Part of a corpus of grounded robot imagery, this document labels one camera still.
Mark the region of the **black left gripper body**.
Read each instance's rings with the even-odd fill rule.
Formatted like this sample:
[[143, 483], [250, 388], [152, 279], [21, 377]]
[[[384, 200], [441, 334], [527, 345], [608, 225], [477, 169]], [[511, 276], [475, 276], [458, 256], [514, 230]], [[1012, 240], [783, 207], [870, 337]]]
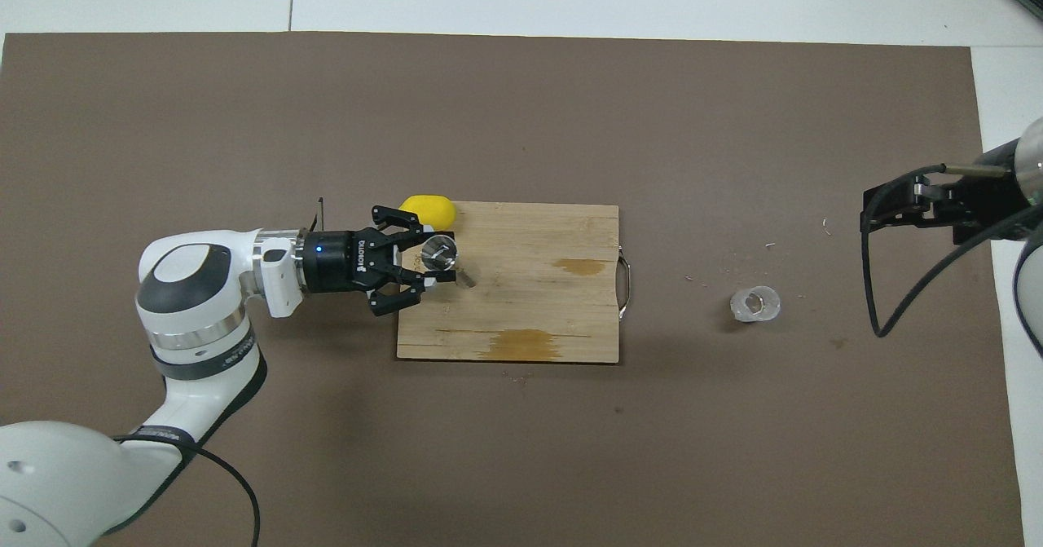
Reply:
[[310, 232], [301, 271], [310, 293], [369, 292], [398, 282], [395, 249], [406, 249], [407, 232], [377, 230]]

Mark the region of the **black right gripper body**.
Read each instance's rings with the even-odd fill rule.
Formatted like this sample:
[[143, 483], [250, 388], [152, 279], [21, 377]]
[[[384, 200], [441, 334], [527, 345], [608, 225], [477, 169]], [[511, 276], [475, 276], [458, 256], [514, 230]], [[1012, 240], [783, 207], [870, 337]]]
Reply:
[[1014, 174], [1014, 151], [1017, 147], [1016, 143], [1003, 143], [975, 160], [976, 165], [1005, 168], [1005, 176], [964, 176], [950, 184], [951, 204], [946, 206], [946, 213], [957, 218], [953, 234], [979, 234], [1028, 207]]

